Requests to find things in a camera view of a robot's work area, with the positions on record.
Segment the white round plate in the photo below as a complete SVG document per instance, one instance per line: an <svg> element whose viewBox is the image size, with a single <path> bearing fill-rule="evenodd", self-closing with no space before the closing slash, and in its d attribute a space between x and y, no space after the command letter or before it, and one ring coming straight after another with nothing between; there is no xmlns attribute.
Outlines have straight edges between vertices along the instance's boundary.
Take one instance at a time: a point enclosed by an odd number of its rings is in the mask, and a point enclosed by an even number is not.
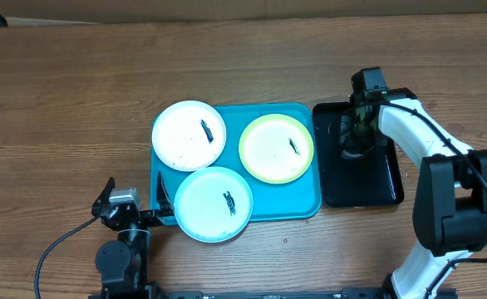
<svg viewBox="0 0 487 299"><path fill-rule="evenodd" d="M222 154L226 140L221 114L197 100L180 101L163 110L151 134L160 161L183 172L210 166Z"/></svg>

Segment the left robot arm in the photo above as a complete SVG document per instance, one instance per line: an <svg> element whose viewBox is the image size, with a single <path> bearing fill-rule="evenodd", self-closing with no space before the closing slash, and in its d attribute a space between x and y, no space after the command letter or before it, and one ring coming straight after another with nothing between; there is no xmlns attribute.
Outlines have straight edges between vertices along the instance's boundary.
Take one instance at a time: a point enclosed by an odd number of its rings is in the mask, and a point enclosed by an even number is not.
<svg viewBox="0 0 487 299"><path fill-rule="evenodd" d="M142 210L137 190L118 189L110 177L92 204L91 214L117 232L117 239L101 245L95 257L101 274L100 299L167 299L162 288L149 279L150 228L160 227L163 218L174 214L163 179L157 177L158 208Z"/></svg>

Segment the yellow-green round plate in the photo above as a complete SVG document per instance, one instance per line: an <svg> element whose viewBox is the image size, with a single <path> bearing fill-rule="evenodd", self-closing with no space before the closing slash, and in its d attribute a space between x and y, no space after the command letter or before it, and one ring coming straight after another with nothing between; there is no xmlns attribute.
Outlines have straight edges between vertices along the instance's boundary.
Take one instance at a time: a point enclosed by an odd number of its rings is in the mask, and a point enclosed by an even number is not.
<svg viewBox="0 0 487 299"><path fill-rule="evenodd" d="M309 169L314 156L312 136L292 116L268 114L251 121L239 140L239 158L256 179L286 184Z"/></svg>

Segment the green sponge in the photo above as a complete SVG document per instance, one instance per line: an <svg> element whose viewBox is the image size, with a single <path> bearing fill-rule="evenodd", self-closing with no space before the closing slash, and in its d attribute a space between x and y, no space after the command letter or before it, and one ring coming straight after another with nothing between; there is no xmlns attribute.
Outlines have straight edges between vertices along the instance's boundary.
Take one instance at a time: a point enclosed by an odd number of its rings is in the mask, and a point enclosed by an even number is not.
<svg viewBox="0 0 487 299"><path fill-rule="evenodd" d="M366 153L365 149L345 148L341 152L341 156L346 159L357 159L357 158L361 158L365 153Z"/></svg>

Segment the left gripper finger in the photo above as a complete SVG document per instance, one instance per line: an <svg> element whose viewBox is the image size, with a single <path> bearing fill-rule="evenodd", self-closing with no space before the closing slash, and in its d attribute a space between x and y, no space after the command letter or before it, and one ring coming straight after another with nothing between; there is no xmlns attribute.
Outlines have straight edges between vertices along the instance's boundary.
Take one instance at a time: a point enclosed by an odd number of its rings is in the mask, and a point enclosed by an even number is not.
<svg viewBox="0 0 487 299"><path fill-rule="evenodd" d="M115 186L115 179L110 177L107 180L105 188L103 188L100 195L96 198L95 202L91 206L91 214L93 216L101 216L104 207L110 202L111 192Z"/></svg>
<svg viewBox="0 0 487 299"><path fill-rule="evenodd" d="M162 173L157 174L157 185L155 190L155 200L159 204L159 211L161 217L174 216L170 196L165 188Z"/></svg>

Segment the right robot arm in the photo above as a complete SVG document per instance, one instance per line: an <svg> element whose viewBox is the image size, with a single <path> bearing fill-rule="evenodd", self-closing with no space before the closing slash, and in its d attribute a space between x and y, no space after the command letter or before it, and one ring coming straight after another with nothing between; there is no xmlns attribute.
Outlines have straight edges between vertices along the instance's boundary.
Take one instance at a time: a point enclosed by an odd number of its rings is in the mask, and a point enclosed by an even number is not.
<svg viewBox="0 0 487 299"><path fill-rule="evenodd" d="M349 99L342 146L364 154L379 137L397 143L419 177L412 214L416 243L389 274L381 298L435 298L460 264L487 245L487 149L475 150L444 130L406 88L355 91Z"/></svg>

